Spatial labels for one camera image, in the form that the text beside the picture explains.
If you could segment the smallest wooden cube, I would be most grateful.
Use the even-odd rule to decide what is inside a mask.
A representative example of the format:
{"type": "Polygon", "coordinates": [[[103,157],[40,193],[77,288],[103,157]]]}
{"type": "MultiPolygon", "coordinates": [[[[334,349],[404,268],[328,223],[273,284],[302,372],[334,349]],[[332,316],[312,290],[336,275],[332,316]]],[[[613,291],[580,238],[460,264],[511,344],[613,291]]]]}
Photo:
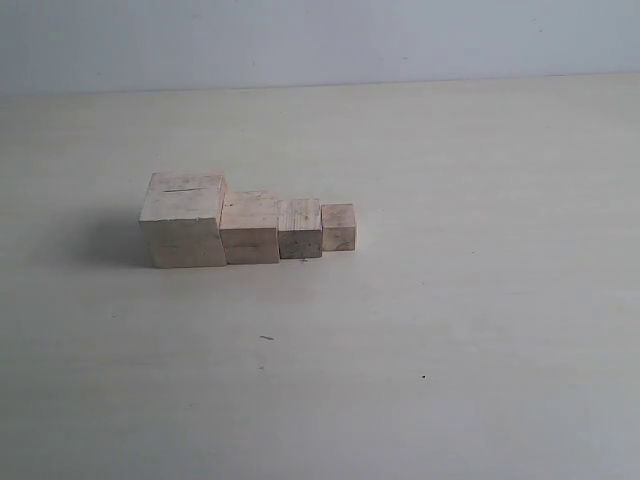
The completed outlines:
{"type": "Polygon", "coordinates": [[[321,220],[325,252],[356,249],[357,223],[353,204],[322,204],[321,220]]]}

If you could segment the third largest wooden cube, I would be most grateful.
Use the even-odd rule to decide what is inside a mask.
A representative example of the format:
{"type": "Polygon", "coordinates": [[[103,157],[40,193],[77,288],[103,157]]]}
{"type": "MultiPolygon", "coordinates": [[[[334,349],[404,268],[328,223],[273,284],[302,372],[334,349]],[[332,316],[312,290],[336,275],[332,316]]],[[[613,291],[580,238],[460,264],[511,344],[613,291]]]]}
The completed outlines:
{"type": "Polygon", "coordinates": [[[278,247],[281,259],[322,256],[321,204],[318,199],[278,201],[278,247]]]}

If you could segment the second largest wooden cube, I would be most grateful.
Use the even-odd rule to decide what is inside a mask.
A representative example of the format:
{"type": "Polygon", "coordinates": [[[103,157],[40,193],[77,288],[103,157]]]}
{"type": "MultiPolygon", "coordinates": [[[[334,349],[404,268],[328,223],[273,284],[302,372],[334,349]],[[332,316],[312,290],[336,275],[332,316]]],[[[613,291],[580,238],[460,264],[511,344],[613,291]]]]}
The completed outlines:
{"type": "Polygon", "coordinates": [[[267,191],[229,192],[224,199],[220,235],[231,265],[276,264],[278,198],[267,191]]]}

